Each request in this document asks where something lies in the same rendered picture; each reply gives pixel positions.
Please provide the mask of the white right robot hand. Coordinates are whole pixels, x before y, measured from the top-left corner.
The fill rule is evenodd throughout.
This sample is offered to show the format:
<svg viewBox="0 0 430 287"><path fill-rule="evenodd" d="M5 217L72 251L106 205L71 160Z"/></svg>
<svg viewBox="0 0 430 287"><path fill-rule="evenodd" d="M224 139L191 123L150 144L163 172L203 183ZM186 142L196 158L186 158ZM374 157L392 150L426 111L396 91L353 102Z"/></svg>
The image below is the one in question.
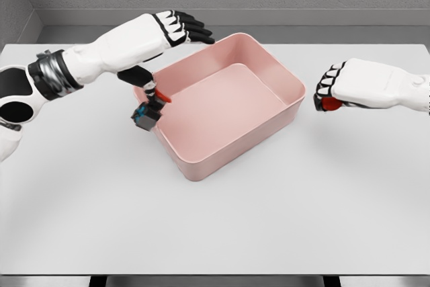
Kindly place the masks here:
<svg viewBox="0 0 430 287"><path fill-rule="evenodd" d="M398 67L351 58L332 65L323 74L313 95L314 105L316 110L323 111L321 99L335 97L347 107L404 106L416 110L413 81L417 76Z"/></svg>

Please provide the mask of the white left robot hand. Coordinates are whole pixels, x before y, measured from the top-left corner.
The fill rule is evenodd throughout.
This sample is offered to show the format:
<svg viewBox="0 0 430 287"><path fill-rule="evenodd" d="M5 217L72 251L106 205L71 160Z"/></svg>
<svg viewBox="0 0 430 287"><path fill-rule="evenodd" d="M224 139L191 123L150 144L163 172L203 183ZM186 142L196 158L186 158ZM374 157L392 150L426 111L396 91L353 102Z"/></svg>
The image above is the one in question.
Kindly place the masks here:
<svg viewBox="0 0 430 287"><path fill-rule="evenodd" d="M117 74L129 84L154 89L153 76L140 63L162 55L181 44L213 44L212 32L203 22L182 11L143 14L97 39L102 69Z"/></svg>

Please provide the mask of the red round industrial switch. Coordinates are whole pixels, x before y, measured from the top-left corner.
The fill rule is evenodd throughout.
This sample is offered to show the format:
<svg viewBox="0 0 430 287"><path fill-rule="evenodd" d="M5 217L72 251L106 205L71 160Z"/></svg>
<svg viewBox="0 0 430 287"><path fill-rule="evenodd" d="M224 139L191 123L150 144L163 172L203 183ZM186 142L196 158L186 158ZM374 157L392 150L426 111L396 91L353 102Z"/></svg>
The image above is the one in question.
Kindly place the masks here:
<svg viewBox="0 0 430 287"><path fill-rule="evenodd" d="M335 97L323 97L321 99L321 108L324 112L335 111L342 106L343 102Z"/></svg>

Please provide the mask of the pink rectangular basket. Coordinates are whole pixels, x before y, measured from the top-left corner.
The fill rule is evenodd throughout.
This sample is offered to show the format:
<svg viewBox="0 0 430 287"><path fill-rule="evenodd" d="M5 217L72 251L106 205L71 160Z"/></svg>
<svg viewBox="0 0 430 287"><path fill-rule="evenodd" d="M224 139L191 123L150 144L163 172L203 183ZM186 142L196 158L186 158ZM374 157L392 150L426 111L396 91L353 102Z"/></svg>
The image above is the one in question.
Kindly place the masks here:
<svg viewBox="0 0 430 287"><path fill-rule="evenodd" d="M295 119L304 83L254 37L227 36L158 70L169 98L152 129L182 175L199 181Z"/></svg>

